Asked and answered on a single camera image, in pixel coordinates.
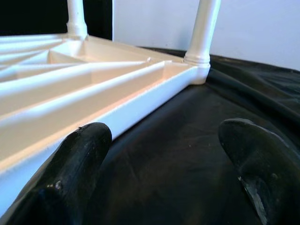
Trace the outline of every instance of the white wall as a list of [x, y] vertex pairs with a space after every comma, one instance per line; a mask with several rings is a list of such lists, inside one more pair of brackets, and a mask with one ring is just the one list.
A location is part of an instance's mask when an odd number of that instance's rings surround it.
[[[199, 0], [114, 0], [113, 39], [186, 50]], [[300, 70], [299, 0], [222, 0], [210, 53]]]

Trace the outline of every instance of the black rubber tip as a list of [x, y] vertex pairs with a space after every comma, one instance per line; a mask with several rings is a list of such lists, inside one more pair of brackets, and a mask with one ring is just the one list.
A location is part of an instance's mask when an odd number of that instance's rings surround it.
[[68, 135], [25, 185], [0, 225], [81, 224], [111, 142], [111, 131], [103, 123]]
[[218, 136], [262, 224], [300, 224], [300, 155], [290, 141], [245, 119], [223, 121]]

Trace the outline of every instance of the dark background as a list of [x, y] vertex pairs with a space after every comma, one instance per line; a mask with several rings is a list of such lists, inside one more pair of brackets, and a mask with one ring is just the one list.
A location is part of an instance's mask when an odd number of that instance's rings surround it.
[[[88, 33], [112, 39], [112, 1], [83, 0]], [[0, 36], [67, 32], [67, 0], [2, 0]]]

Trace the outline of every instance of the white pole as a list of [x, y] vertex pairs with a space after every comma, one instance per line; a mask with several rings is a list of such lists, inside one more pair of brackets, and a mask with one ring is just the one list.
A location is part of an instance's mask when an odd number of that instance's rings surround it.
[[84, 21], [83, 0], [67, 0], [69, 21], [67, 32], [70, 38], [84, 39], [88, 35]]
[[207, 77], [210, 69], [210, 44], [214, 33], [221, 0], [200, 0], [193, 36], [184, 61], [199, 67], [199, 81]]

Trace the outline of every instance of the white plastic shelf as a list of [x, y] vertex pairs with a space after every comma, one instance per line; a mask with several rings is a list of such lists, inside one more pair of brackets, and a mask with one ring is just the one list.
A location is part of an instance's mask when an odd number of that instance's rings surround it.
[[114, 139], [210, 68], [220, 0], [200, 1], [185, 60], [88, 36], [67, 2], [67, 34], [0, 37], [0, 216], [69, 133], [98, 121]]

